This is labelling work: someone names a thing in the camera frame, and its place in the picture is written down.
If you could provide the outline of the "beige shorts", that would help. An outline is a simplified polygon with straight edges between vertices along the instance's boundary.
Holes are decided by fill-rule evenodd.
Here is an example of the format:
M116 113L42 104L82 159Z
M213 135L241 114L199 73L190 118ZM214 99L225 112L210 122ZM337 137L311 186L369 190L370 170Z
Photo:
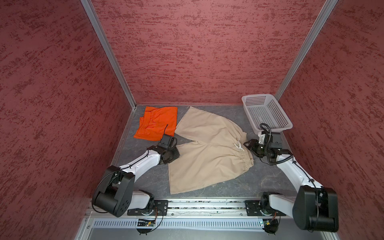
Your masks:
M180 157L169 164L172 195L235 179L254 165L247 133L227 118L190 107L175 133L189 142L177 146Z

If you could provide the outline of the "orange shorts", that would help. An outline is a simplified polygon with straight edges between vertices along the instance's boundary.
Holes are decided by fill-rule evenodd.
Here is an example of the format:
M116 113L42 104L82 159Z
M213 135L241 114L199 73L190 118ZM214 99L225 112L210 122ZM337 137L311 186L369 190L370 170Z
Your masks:
M177 127L177 107L146 107L140 117L139 128L134 138L147 141L160 141L164 134L175 135Z

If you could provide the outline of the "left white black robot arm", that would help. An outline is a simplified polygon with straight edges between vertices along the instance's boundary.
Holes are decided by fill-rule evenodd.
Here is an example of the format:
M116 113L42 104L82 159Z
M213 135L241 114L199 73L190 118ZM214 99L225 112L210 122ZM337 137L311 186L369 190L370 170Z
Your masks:
M92 208L98 207L98 213L115 217L131 210L144 216L151 215L155 211L154 195L143 190L135 191L135 182L153 167L178 159L177 142L177 138L163 134L157 145L147 148L138 158L120 167L108 167L93 194Z

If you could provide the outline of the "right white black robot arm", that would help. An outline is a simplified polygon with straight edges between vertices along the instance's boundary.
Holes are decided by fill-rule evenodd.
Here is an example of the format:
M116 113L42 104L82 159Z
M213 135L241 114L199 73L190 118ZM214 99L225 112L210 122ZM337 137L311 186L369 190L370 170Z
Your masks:
M271 216L272 224L277 214L293 218L296 226L305 231L331 232L339 229L338 195L331 188L310 176L298 163L293 153L273 142L273 134L259 133L259 139L251 139L244 146L266 164L278 167L297 191L289 198L278 193L264 192L257 209L261 215Z

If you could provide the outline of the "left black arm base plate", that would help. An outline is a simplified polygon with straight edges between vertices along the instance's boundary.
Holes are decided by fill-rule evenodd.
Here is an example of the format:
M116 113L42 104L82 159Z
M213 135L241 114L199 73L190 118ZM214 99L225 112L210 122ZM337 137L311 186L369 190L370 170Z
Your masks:
M150 216L155 217L160 214L160 216L166 216L168 211L168 200L150 200L147 206L144 209L132 209L127 211L128 216Z

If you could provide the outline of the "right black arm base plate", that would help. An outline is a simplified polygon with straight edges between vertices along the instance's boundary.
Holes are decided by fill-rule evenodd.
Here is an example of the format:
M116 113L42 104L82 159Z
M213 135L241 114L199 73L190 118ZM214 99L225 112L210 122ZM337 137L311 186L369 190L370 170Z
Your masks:
M275 210L265 211L262 210L260 201L257 200L246 200L245 209L248 217L285 217L286 215Z

